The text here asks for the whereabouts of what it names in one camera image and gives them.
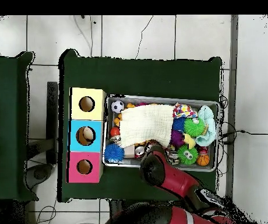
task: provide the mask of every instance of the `red ball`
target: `red ball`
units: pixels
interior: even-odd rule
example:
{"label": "red ball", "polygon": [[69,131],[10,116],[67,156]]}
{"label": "red ball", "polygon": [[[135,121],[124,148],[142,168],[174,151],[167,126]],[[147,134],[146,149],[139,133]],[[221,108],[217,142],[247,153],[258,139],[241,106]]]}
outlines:
{"label": "red ball", "polygon": [[110,135],[112,137],[119,136],[120,135],[119,128],[118,127],[112,127],[111,130],[110,130]]}

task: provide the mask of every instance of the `soccer ball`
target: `soccer ball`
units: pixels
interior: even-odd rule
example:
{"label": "soccer ball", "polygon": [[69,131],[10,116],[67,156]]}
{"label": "soccer ball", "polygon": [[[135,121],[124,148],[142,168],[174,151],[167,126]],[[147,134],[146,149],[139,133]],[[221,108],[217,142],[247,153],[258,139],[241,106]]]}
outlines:
{"label": "soccer ball", "polygon": [[111,104],[111,110],[115,113],[120,113],[123,109],[125,109],[125,105],[122,101],[116,100]]}

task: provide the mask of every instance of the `pink box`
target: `pink box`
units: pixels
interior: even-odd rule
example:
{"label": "pink box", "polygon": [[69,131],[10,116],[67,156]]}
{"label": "pink box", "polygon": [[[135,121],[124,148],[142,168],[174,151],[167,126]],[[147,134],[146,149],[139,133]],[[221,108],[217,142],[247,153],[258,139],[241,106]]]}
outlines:
{"label": "pink box", "polygon": [[[89,174],[81,174],[77,169],[77,164],[81,160],[88,160],[91,163]],[[100,152],[70,152],[69,161],[69,183],[98,183],[103,173]]]}

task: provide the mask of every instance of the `light blue cloth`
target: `light blue cloth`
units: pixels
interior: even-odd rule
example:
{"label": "light blue cloth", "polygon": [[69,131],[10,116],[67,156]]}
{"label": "light blue cloth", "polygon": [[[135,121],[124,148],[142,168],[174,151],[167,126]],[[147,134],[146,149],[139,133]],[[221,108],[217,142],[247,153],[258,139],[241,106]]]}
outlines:
{"label": "light blue cloth", "polygon": [[213,111],[208,106],[202,106],[198,112],[198,117],[209,125],[205,135],[197,136],[195,142],[202,147],[209,146],[216,139],[216,126]]}

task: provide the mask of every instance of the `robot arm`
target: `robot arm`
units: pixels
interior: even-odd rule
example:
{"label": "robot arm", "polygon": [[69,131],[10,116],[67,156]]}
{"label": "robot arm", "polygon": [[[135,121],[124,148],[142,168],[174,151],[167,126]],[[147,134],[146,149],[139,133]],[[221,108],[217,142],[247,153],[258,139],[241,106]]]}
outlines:
{"label": "robot arm", "polygon": [[151,147],[142,159],[140,174],[148,184],[176,195],[184,202],[185,209],[168,204],[138,203],[106,224],[234,224],[220,213],[224,207],[221,198],[202,188],[188,173],[169,165],[162,147]]}

